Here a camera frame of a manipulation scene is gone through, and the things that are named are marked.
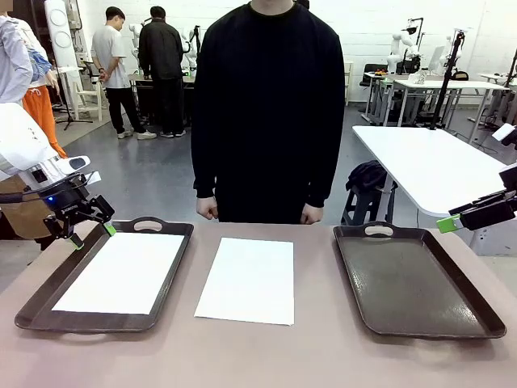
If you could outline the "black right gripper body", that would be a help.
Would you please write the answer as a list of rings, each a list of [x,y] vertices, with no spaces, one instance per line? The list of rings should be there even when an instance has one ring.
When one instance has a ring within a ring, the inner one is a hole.
[[[503,182],[503,186],[505,188],[503,199],[504,200],[512,200],[516,197],[516,187],[517,187],[517,162],[504,167],[499,172],[499,177]]]

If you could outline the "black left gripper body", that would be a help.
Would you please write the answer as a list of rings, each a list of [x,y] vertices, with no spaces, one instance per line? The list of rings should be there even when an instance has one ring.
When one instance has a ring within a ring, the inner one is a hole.
[[[40,191],[40,199],[57,220],[68,226],[75,226],[95,214],[89,195],[86,177],[69,177]]]

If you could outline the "person's right hand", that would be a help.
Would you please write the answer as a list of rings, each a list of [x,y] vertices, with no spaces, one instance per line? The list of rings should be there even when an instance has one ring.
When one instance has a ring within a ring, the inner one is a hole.
[[[219,212],[216,197],[198,198],[196,200],[196,212],[207,220],[217,220]]]

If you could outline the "person's left hand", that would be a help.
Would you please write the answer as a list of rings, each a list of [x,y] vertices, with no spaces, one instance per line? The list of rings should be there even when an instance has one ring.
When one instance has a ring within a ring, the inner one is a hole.
[[[314,207],[309,204],[305,204],[301,214],[302,225],[313,225],[322,220],[324,214],[323,208]]]

